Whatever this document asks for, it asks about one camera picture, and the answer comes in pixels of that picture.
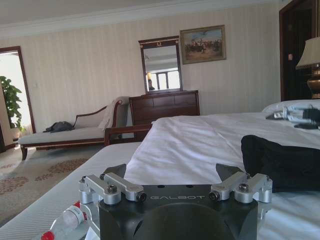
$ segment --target red bottle cap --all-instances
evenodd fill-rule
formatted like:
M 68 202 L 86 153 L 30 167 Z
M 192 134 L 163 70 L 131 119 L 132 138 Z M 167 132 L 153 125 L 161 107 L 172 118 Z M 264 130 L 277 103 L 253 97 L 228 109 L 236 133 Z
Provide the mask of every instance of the red bottle cap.
M 41 240 L 55 240 L 55 235 L 51 231 L 47 231 L 41 236 Z
M 73 204 L 73 206 L 80 208 L 80 201 L 77 201 L 75 204 Z

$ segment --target chaise lounge cushion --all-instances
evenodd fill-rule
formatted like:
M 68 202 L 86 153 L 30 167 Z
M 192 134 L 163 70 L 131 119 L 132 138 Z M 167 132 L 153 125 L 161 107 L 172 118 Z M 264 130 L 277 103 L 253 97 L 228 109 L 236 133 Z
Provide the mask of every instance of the chaise lounge cushion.
M 60 131 L 55 133 L 39 132 L 19 138 L 20 145 L 25 144 L 42 144 L 62 141 L 75 141 L 84 139 L 102 139 L 105 132 L 98 127 L 84 127 L 71 131 Z

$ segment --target white pillow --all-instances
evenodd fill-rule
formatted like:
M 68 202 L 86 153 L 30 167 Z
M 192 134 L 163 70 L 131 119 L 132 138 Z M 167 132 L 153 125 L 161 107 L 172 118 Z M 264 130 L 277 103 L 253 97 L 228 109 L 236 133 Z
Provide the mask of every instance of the white pillow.
M 282 111 L 284 107 L 290 107 L 296 104 L 311 104 L 314 108 L 320 109 L 320 99 L 313 100 L 292 100 L 292 101 L 280 101 L 269 106 L 266 106 L 262 112 L 264 113 L 274 113 Z

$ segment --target wooden door frame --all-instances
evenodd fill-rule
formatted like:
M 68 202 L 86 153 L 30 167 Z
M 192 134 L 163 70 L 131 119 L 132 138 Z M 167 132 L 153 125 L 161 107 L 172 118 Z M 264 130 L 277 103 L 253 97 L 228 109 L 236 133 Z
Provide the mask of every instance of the wooden door frame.
M 1 124 L 0 124 L 0 153 L 3 153 L 5 151 L 6 151 L 5 140 L 2 134 Z
M 285 100 L 285 80 L 284 80 L 284 14 L 288 11 L 294 9 L 298 5 L 308 0 L 293 0 L 284 6 L 279 11 L 279 30 L 280 30 L 280 91 L 281 91 L 281 101 Z M 312 28 L 312 37 L 315 38 L 319 36 L 320 33 L 320 0 L 313 0 L 315 7 L 312 8 L 312 23 L 315 23 L 315 27 Z
M 29 107 L 32 132 L 35 133 L 36 132 L 35 120 L 34 120 L 34 115 L 32 112 L 32 107 L 31 107 L 31 102 L 30 102 L 30 95 L 29 95 L 29 90 L 28 90 L 28 83 L 27 83 L 24 61 L 23 61 L 22 53 L 21 53 L 21 47 L 20 46 L 10 46 L 10 47 L 0 48 L 0 54 L 10 53 L 10 52 L 18 52 L 18 55 L 19 55 L 20 67 L 21 67 L 21 71 L 22 71 L 23 83 L 24 83 L 25 94 L 26 94 L 26 100 L 27 100 L 28 107 Z

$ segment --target wooden mirror frame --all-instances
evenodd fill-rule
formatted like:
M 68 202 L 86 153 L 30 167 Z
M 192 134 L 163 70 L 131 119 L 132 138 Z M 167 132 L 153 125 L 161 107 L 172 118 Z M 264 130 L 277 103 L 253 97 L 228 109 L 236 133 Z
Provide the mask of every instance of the wooden mirror frame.
M 179 36 L 167 36 L 167 37 L 146 39 L 146 40 L 140 40 L 138 42 L 140 44 L 140 51 L 141 51 L 142 73 L 143 73 L 145 94 L 159 94 L 159 93 L 182 91 L 183 87 L 182 87 L 180 54 L 179 54 Z M 168 46 L 175 46 L 175 49 L 176 49 L 176 61 L 177 61 L 177 67 L 178 67 L 178 72 L 179 72 L 180 88 L 148 91 L 147 81 L 146 81 L 146 74 L 147 73 L 146 73 L 144 49 L 155 49 L 155 48 L 168 47 Z

